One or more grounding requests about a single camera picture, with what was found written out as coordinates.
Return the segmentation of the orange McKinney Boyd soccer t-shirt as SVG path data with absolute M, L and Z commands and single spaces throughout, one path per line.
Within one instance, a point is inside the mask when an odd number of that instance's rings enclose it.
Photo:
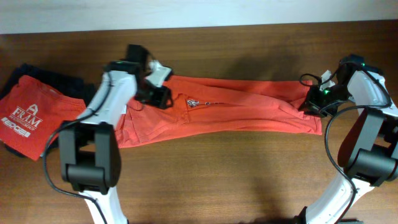
M 131 100 L 115 135 L 120 148 L 221 131 L 322 134 L 319 117 L 299 110 L 310 82 L 172 76 L 165 110 Z

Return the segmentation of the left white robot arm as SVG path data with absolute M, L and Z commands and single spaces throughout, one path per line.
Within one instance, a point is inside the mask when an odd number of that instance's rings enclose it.
M 128 223 L 116 188 L 121 155 L 115 128 L 132 98 L 161 109 L 170 107 L 171 92 L 164 82 L 172 74 L 158 60 L 110 62 L 87 109 L 62 124 L 58 135 L 62 179 L 86 201 L 95 223 Z

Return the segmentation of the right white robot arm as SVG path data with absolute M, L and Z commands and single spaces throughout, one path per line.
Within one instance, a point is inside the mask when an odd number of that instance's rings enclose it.
M 347 211 L 366 193 L 397 179 L 397 106 L 381 71 L 356 70 L 348 81 L 358 119 L 341 143 L 337 169 L 322 196 L 294 223 L 345 223 Z

